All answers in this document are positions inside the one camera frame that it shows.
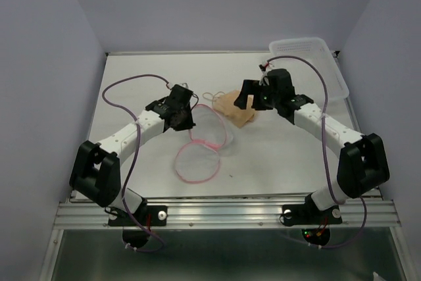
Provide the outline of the beige bra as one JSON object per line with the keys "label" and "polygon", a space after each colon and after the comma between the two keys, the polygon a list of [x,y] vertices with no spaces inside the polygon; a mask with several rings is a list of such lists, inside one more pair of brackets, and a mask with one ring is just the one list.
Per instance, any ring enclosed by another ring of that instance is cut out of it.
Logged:
{"label": "beige bra", "polygon": [[240,109],[234,105],[234,101],[239,97],[239,90],[233,90],[228,93],[218,91],[215,94],[205,92],[202,97],[210,101],[212,108],[224,115],[234,126],[244,127],[247,123],[253,122],[257,117],[256,110],[251,108],[252,97],[248,97],[246,109]]}

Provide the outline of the white mesh pink-trimmed laundry bag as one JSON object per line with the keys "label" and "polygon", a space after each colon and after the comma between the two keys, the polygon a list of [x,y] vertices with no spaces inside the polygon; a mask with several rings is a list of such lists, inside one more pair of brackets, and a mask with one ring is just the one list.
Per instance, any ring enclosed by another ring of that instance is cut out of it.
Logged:
{"label": "white mesh pink-trimmed laundry bag", "polygon": [[188,131],[189,141],[174,159],[174,172],[186,184],[203,184],[220,170],[220,151],[234,136],[226,121],[210,106],[198,104],[192,111],[195,126]]}

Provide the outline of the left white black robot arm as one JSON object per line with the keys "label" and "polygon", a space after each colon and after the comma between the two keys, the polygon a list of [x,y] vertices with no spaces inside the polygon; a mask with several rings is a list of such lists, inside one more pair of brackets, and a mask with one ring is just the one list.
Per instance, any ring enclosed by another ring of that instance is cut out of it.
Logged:
{"label": "left white black robot arm", "polygon": [[82,143],[70,175],[70,187],[100,207],[124,211],[124,217],[131,224],[142,223],[147,210],[142,205],[144,198],[128,189],[129,177],[121,177],[121,166],[130,157],[134,163],[140,147],[167,130],[192,129],[195,124],[190,100],[194,95],[176,84],[168,96],[148,104],[121,130],[97,143],[89,140]]}

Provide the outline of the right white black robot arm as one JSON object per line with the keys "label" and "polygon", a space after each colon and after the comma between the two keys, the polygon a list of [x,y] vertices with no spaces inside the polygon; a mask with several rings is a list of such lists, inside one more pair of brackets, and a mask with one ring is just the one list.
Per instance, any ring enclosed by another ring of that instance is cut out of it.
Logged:
{"label": "right white black robot arm", "polygon": [[390,178],[384,143],[377,134],[364,135],[325,114],[308,96],[297,94],[286,69],[269,71],[261,80],[244,80],[234,105],[256,111],[276,110],[292,125],[312,134],[339,159],[335,180],[309,195],[303,216],[317,222],[326,209],[362,196]]}

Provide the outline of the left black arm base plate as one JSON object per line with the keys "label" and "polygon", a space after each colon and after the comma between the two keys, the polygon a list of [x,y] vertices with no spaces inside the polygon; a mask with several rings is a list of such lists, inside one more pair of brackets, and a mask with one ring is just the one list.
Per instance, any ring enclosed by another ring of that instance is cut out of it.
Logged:
{"label": "left black arm base plate", "polygon": [[[129,215],[118,208],[107,207],[108,225],[111,227],[134,227],[136,223]],[[166,226],[168,207],[166,205],[141,205],[133,214],[134,218],[144,227],[163,227]]]}

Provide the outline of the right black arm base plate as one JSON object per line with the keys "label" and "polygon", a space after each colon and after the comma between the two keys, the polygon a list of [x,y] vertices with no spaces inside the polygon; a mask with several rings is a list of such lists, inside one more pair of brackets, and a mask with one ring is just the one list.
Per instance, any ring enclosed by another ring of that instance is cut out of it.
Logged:
{"label": "right black arm base plate", "polygon": [[321,211],[310,195],[307,195],[303,203],[283,205],[280,222],[284,226],[291,227],[295,225],[341,224],[343,221],[337,205]]}

